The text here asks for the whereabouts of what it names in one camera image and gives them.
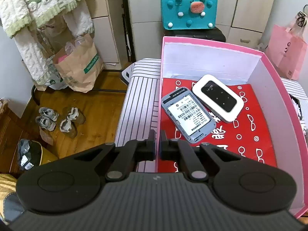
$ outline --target red paper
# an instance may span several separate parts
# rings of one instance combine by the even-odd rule
[[[196,81],[164,78],[162,97],[178,87],[187,87],[190,90]],[[201,142],[209,142],[239,155],[277,167],[273,144],[264,119],[262,109],[250,84],[228,86],[244,101],[244,108],[237,119],[225,123],[212,115],[216,121],[216,129],[192,146]],[[165,130],[167,138],[185,140],[174,123],[167,116],[164,109],[161,111],[161,130]],[[158,172],[176,172],[177,165],[172,161],[158,161]]]

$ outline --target wooden floor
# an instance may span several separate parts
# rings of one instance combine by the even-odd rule
[[[94,88],[126,90],[127,86],[120,80],[119,75],[119,72],[102,72],[98,76]],[[31,99],[22,120],[37,131],[39,131],[39,127],[35,123],[35,117],[39,115],[38,109],[40,107],[55,109],[60,114],[62,114],[64,107],[77,107],[86,117],[84,124],[76,125],[77,136],[74,139],[65,136],[59,130],[58,125],[52,132],[45,130],[54,140],[54,145],[47,149],[59,158],[114,141],[125,93],[96,91],[81,93],[66,88],[63,90],[48,89],[45,92],[36,91],[35,97],[40,99],[41,105],[37,106]]]

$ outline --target brown paper bag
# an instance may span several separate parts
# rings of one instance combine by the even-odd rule
[[[61,77],[72,90],[86,93],[93,88],[104,66],[91,36],[87,34],[84,38],[85,41],[63,61],[58,63],[59,57],[66,55],[64,48],[55,55],[53,61]]]

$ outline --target yellow bin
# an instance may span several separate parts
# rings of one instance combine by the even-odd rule
[[[39,142],[37,142],[37,141],[32,141],[32,142],[37,143],[41,147],[42,153],[41,153],[41,161],[39,163],[40,165],[58,160],[58,157],[56,157],[54,154],[52,154],[47,149],[45,149]]]

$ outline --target teal handbag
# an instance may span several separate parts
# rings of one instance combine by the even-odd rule
[[[161,0],[165,29],[209,29],[215,27],[217,0]]]

